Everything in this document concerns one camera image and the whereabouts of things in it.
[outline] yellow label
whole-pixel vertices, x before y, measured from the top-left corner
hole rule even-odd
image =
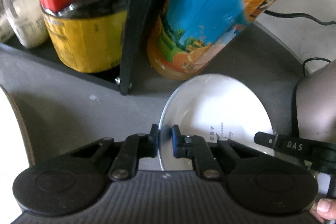
[[[59,59],[68,67],[94,73],[120,64],[126,11],[90,19],[44,14],[44,21]]]

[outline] black wire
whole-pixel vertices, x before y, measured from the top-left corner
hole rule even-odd
[[[329,25],[335,25],[336,21],[328,21],[328,22],[324,22],[324,21],[320,21],[319,19],[317,19],[316,17],[313,17],[310,14],[306,14],[306,13],[277,13],[277,12],[272,12],[269,10],[265,10],[264,11],[265,14],[273,16],[273,17],[279,17],[279,18],[297,18],[297,17],[305,17],[308,18],[310,20],[315,21],[316,23],[323,25],[323,26],[329,26]]]
[[[309,62],[309,61],[314,61],[314,60],[325,61],[325,62],[328,62],[328,63],[331,62],[329,59],[323,58],[323,57],[311,57],[311,58],[308,58],[308,59],[306,59],[303,62],[303,76],[306,76],[306,63]]]

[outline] white plate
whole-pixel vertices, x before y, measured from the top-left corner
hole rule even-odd
[[[27,130],[17,105],[0,85],[0,208],[1,223],[14,221],[22,212],[12,186],[23,170],[35,163]]]
[[[199,135],[207,142],[232,139],[269,155],[272,149],[254,143],[258,131],[273,134],[268,114],[243,83],[225,75],[199,75],[182,84],[169,98],[159,127],[162,170],[191,170],[188,159],[173,157],[167,128],[178,124],[182,135]]]

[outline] gray table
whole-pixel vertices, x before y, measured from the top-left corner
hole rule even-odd
[[[221,73],[243,82],[265,106],[274,131],[290,134],[292,96],[301,68],[279,40],[253,24],[203,73]],[[2,51],[0,84],[21,111],[38,162],[105,136],[121,141],[130,134],[149,132],[181,82],[156,73],[142,48],[129,96]],[[155,160],[145,165],[159,168]]]

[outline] ribbed black surface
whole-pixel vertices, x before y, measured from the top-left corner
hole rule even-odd
[[[234,203],[217,182],[199,179],[194,171],[139,171],[125,182],[112,183],[88,209],[65,217],[42,218],[23,213],[14,224],[317,224],[310,213],[266,217]]]

